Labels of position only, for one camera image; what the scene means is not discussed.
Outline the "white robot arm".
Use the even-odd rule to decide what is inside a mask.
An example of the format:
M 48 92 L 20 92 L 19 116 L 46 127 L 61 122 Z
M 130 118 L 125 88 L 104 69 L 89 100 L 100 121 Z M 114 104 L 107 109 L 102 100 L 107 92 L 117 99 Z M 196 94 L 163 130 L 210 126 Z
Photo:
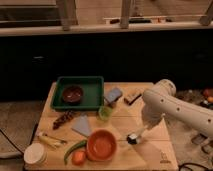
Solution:
M 213 139 L 213 110 L 206 109 L 175 97 L 176 86 L 168 79 L 162 79 L 144 90 L 142 99 L 143 123 L 152 128 L 162 115 L 170 115 L 184 122 L 201 134 Z

